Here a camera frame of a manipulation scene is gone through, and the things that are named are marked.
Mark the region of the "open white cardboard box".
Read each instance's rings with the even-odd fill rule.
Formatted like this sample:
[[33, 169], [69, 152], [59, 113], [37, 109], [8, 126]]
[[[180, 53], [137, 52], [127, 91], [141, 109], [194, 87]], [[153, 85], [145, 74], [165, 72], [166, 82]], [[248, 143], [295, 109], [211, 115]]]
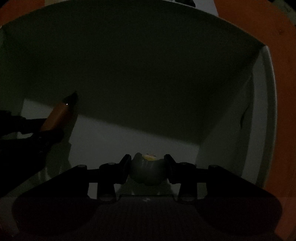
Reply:
[[71, 166], [170, 154], [264, 182], [270, 51], [227, 20], [170, 1], [65, 1], [1, 25], [1, 109], [45, 118], [74, 92]]

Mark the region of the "white box lid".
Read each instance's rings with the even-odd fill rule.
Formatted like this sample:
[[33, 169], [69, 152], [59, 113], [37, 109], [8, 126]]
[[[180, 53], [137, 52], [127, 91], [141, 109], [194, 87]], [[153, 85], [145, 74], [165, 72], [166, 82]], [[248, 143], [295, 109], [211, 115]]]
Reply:
[[170, 0], [172, 3], [195, 8], [214, 16], [219, 16], [214, 0]]

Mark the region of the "red tablecloth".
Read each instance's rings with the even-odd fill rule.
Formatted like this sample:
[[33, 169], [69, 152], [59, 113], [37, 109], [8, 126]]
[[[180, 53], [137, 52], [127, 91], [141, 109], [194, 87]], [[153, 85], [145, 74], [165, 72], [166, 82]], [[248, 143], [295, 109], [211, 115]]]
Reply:
[[[282, 215], [275, 233], [280, 240], [286, 240], [295, 226], [295, 29], [288, 19], [284, 20], [283, 25], [274, 22], [273, 18], [281, 14], [268, 1], [226, 1], [226, 5], [238, 10], [239, 20], [233, 17], [222, 19], [254, 36], [266, 44], [270, 51], [276, 107], [274, 146], [263, 184], [253, 184], [280, 201]], [[44, 7], [43, 1], [1, 1], [1, 25]], [[125, 155], [135, 156], [136, 153], [126, 153], [117, 161], [109, 163], [118, 163]], [[155, 156], [161, 159], [165, 155]], [[200, 168], [196, 165], [200, 169], [207, 169], [208, 166]], [[171, 184], [171, 188], [178, 195], [180, 185]], [[206, 185], [199, 183], [193, 190], [195, 198], [189, 202], [179, 202], [177, 197], [148, 201], [133, 197], [120, 198], [120, 207], [128, 211], [135, 225], [137, 234], [134, 240], [202, 240], [202, 208], [199, 205], [206, 195]]]

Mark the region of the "dark green toy figure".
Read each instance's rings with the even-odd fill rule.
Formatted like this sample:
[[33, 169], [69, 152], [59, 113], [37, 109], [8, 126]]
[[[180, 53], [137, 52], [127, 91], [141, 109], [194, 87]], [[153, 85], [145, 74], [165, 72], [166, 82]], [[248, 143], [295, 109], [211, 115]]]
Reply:
[[176, 198], [168, 181], [166, 163], [155, 155], [136, 153], [125, 183], [115, 192], [118, 198]]

